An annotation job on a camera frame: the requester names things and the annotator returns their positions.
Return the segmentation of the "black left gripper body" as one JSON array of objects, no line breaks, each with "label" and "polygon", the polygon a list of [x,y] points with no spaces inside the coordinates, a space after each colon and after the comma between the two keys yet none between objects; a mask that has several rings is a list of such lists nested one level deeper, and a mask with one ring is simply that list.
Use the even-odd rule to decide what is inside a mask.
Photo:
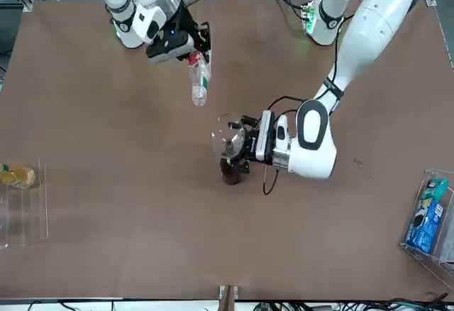
[{"label": "black left gripper body", "polygon": [[243,155],[246,160],[272,165],[273,132],[259,131],[257,136],[247,136]]}]

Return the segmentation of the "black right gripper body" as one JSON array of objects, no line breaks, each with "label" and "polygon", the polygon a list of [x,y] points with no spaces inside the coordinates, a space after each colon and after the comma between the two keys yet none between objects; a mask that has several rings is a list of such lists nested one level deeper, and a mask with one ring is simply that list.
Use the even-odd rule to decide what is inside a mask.
[{"label": "black right gripper body", "polygon": [[183,2],[145,49],[146,55],[188,55],[195,51],[195,21]]}]

